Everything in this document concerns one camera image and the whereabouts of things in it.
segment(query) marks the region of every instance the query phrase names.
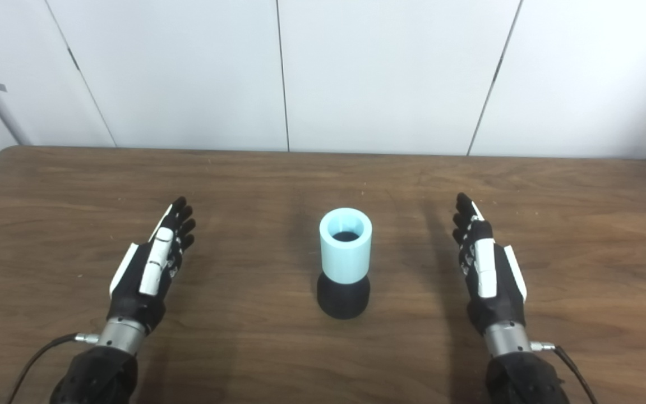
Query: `silver cylinder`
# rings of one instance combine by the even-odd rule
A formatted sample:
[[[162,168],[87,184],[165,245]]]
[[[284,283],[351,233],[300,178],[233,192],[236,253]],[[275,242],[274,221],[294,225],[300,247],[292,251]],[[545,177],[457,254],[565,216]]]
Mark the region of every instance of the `silver cylinder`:
[[[146,337],[146,330],[139,322],[127,319],[111,319],[101,332],[97,347],[111,347],[136,355]]]
[[[532,352],[525,327],[516,322],[500,322],[485,328],[485,343],[490,355],[502,356],[513,352]]]

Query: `white finger segment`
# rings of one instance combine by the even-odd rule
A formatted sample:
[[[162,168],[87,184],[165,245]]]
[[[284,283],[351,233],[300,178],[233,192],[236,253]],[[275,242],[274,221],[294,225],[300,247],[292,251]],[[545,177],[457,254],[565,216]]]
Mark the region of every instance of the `white finger segment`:
[[[164,217],[166,217],[166,215],[168,215],[171,212],[171,207],[172,206],[173,205],[169,205],[169,209],[166,209],[166,212],[164,212],[164,215],[162,215],[161,220],[159,220],[159,224],[157,224],[156,227],[154,227],[154,232],[151,233],[151,236],[149,237],[149,241],[154,239],[154,236],[156,235],[156,232],[158,232],[159,227],[161,227],[161,223],[164,222]]]
[[[123,273],[126,272],[126,268],[128,268],[128,264],[131,263],[131,259],[133,259],[133,255],[136,253],[136,250],[139,249],[138,245],[135,245],[134,243],[131,243],[130,246],[128,246],[128,250],[126,250],[126,254],[123,256],[123,259],[121,259],[121,263],[118,264],[118,269],[116,269],[116,273],[113,274],[113,279],[111,279],[111,284],[108,286],[108,297],[111,297],[113,294],[113,290],[116,289],[116,286],[118,286],[118,282],[121,281],[121,278],[123,277]]]
[[[141,278],[139,293],[156,296],[159,293],[161,273],[166,268],[169,258],[171,243],[174,241],[174,232],[170,228],[159,228],[151,246],[151,253],[146,260],[144,276]]]
[[[494,238],[482,238],[475,241],[475,270],[477,271],[478,296],[483,299],[497,296]]]
[[[528,298],[528,287],[525,286],[525,279],[523,279],[523,273],[520,271],[513,246],[509,245],[505,247],[505,255],[507,255],[507,261],[510,263],[510,269],[513,270],[513,277],[515,278],[515,283],[518,284],[518,291],[523,295],[523,302],[525,302]]]
[[[475,217],[474,217],[474,218],[472,218],[471,220],[473,220],[473,221],[474,221],[474,220],[485,220],[485,218],[484,218],[484,217],[482,217],[482,214],[480,213],[480,209],[477,209],[477,205],[475,205],[475,202],[473,202],[473,201],[471,200],[471,201],[470,201],[470,204],[472,204],[472,209],[475,209],[475,215],[477,216],[477,218],[475,218]]]

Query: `wood grain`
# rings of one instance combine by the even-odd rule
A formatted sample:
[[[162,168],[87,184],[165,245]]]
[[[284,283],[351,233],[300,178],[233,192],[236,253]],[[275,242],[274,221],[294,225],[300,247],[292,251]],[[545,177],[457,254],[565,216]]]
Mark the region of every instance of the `wood grain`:
[[[600,402],[646,402],[646,161],[23,146],[0,153],[0,402],[41,345],[100,330],[128,243],[178,195],[197,242],[133,402],[487,402],[460,191],[515,246],[531,337],[566,347]],[[347,322],[314,288],[317,225],[341,206],[374,226],[370,305]],[[48,353],[17,402],[47,402],[83,348]]]

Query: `robot finger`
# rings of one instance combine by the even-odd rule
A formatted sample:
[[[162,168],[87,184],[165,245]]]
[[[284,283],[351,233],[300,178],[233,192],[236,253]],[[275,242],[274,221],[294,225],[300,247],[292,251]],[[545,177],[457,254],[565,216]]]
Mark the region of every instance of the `robot finger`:
[[[470,219],[476,214],[476,210],[472,205],[472,199],[470,199],[468,195],[465,195],[463,192],[458,194],[455,209],[457,209],[457,212],[460,212],[462,217],[468,221],[470,221]]]
[[[464,234],[465,232],[463,230],[460,230],[459,228],[456,228],[455,230],[453,230],[453,238],[455,238],[455,242],[459,246],[462,246]]]
[[[177,236],[179,236],[179,238],[183,238],[188,233],[190,233],[191,230],[193,230],[193,228],[195,228],[195,227],[196,227],[196,221],[194,219],[186,220],[186,222],[184,222],[181,225],[181,228],[179,229],[179,232],[177,233]]]
[[[184,206],[178,213],[177,218],[179,219],[179,223],[186,222],[186,219],[191,217],[191,215],[193,215],[193,208],[188,205]]]
[[[468,225],[470,225],[470,219],[469,218],[467,218],[467,219],[463,218],[461,214],[454,214],[453,215],[453,222],[463,232],[466,232]]]
[[[181,250],[186,251],[188,248],[193,245],[195,238],[193,235],[187,235],[181,240]]]

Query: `panel seam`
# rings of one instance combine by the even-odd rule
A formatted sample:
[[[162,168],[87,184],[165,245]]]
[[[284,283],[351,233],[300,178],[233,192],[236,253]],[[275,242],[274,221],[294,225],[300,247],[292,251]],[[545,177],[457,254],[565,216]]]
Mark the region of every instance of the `panel seam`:
[[[279,31],[279,56],[280,56],[280,83],[283,86],[283,114],[285,120],[285,146],[287,146],[288,151],[290,152],[290,135],[288,130],[288,103],[285,100],[285,74],[283,67],[283,40],[280,37],[280,11],[279,11],[279,0],[276,0],[276,23],[278,24]]]
[[[523,8],[524,0],[520,0],[518,3],[518,9],[515,10],[515,16],[513,17],[513,23],[510,25],[510,31],[507,32],[507,38],[505,38],[505,45],[502,47],[502,53],[500,53],[500,59],[497,61],[497,66],[495,67],[495,74],[492,75],[492,81],[490,82],[490,87],[487,89],[487,95],[485,95],[485,102],[482,103],[482,109],[480,110],[480,116],[477,118],[477,124],[475,125],[475,130],[472,133],[472,138],[470,139],[470,146],[467,148],[466,156],[469,156],[472,151],[472,145],[475,143],[475,138],[477,138],[477,131],[480,129],[480,123],[482,123],[482,117],[485,115],[485,109],[487,108],[487,102],[490,100],[490,94],[492,94],[492,89],[495,87],[495,81],[497,81],[497,74],[500,72],[500,67],[502,66],[502,60],[505,59],[505,53],[507,52],[507,46],[510,44],[510,38],[513,37],[513,31],[515,30],[515,23],[518,22],[518,15],[520,15],[520,10]]]

